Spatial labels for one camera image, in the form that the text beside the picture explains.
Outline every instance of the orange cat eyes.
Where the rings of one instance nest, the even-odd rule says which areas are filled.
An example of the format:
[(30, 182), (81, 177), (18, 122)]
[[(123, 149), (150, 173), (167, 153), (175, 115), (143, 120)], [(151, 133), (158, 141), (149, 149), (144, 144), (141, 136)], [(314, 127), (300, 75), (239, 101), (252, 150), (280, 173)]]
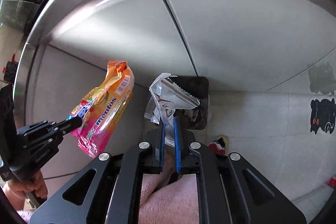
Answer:
[(317, 119), (317, 120), (316, 120), (316, 119), (314, 118), (314, 119), (313, 119), (313, 124), (315, 124), (315, 123), (316, 123), (317, 125), (319, 125), (319, 123), (320, 123), (320, 119)]

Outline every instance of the silver screw head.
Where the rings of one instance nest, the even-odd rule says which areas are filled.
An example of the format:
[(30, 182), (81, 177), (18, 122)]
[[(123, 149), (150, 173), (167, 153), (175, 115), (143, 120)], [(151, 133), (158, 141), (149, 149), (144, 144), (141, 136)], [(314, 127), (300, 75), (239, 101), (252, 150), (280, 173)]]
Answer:
[(98, 159), (101, 160), (101, 161), (104, 161), (104, 160), (108, 160), (110, 157), (109, 154), (107, 153), (101, 153), (99, 156), (98, 156)]
[(199, 149), (201, 147), (201, 144), (198, 143), (198, 142), (193, 142), (193, 143), (190, 144), (190, 147), (192, 149)]
[(230, 154), (230, 159), (240, 160), (240, 155), (238, 153), (232, 153), (232, 154)]
[(146, 149), (146, 148), (148, 148), (149, 146), (150, 146), (150, 144), (147, 143), (147, 142), (139, 143), (139, 147), (140, 147), (141, 149)]

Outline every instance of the blue gripper pad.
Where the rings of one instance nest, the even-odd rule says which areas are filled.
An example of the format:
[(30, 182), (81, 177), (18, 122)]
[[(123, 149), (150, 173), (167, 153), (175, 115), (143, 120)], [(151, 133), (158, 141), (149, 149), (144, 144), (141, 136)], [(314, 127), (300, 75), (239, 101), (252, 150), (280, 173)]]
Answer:
[(179, 143), (179, 127), (174, 117), (174, 141), (175, 141), (175, 166), (177, 173), (181, 172), (181, 149)]
[(165, 158), (165, 126), (162, 125), (162, 131), (161, 131), (161, 146), (160, 146), (160, 167), (161, 170), (163, 170), (163, 161)]

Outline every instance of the human hand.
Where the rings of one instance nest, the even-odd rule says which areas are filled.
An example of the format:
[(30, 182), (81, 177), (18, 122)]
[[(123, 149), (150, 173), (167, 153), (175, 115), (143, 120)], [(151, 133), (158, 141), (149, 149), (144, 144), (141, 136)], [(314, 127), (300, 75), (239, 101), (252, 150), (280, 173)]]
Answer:
[(21, 200), (26, 199), (26, 195), (24, 192), (32, 192), (34, 190), (38, 198), (46, 198), (48, 195), (47, 186), (45, 185), (43, 175), (40, 170), (34, 175), (33, 182), (21, 182), (17, 178), (15, 178), (7, 182), (7, 187), (16, 198), (19, 198)]

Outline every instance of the plastic snack wrapper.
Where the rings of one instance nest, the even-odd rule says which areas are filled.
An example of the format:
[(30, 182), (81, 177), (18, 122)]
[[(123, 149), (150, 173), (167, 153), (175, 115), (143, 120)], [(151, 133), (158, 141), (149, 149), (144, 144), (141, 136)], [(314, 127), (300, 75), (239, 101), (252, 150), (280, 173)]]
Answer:
[(159, 123), (160, 117), (165, 125), (165, 143), (174, 146), (175, 109), (193, 109), (199, 106), (199, 99), (181, 89), (173, 82), (175, 75), (161, 73), (149, 88), (152, 98), (148, 102), (144, 117)]
[(127, 105), (134, 86), (134, 76), (125, 61), (110, 61), (105, 81), (91, 90), (75, 107), (68, 119), (79, 116), (81, 127), (71, 134), (89, 156), (104, 151), (119, 117)]

